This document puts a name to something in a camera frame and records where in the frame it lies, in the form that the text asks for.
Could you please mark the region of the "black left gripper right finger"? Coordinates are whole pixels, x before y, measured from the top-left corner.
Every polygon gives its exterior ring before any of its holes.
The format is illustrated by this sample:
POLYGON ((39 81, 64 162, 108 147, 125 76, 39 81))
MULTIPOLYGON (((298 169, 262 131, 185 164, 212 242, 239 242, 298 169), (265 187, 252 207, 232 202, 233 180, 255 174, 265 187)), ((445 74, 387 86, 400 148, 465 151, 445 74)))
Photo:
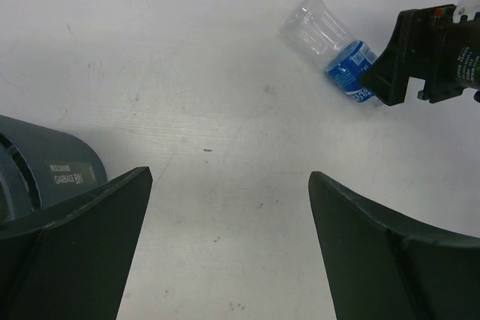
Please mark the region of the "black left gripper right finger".
POLYGON ((313 172, 308 192, 338 319, 477 319, 479 240, 313 172))

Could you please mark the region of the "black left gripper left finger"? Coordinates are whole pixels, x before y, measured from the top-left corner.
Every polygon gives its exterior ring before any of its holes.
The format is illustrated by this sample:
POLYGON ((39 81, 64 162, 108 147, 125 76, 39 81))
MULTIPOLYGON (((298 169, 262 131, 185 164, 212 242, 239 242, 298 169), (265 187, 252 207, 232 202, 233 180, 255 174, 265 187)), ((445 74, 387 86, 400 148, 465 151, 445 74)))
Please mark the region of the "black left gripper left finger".
POLYGON ((152 188, 137 167, 1 225, 2 319, 115 319, 152 188))

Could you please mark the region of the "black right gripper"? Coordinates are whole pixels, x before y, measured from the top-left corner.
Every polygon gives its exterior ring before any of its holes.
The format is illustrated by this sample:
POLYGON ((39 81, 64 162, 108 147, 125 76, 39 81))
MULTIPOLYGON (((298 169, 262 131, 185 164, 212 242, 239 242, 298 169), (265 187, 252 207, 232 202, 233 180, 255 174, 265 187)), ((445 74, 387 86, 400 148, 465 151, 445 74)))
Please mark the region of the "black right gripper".
POLYGON ((409 78, 417 75, 427 77, 421 100, 439 103, 470 88, 479 101, 479 15, 462 15, 455 23, 454 14, 452 4, 400 12, 386 48, 360 84, 386 106, 403 103, 409 78))

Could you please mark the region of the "blue label water bottle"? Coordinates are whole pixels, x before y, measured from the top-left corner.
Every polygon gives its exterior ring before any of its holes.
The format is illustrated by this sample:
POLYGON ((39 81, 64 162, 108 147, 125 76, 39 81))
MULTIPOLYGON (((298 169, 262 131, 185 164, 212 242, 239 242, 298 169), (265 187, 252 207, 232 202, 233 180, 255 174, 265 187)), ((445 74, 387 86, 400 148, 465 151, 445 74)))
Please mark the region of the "blue label water bottle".
POLYGON ((286 44, 320 75, 357 104, 382 106, 360 77, 376 54, 353 35, 323 0, 302 0, 280 28, 286 44))

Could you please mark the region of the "dark round garbage bin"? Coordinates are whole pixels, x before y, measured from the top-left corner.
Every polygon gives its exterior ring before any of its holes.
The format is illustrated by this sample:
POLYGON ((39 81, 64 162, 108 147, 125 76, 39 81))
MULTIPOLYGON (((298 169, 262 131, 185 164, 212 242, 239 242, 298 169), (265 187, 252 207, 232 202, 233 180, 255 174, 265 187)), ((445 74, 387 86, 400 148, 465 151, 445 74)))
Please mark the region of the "dark round garbage bin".
POLYGON ((1 117, 1 223, 51 208, 107 182, 95 151, 69 133, 1 117))

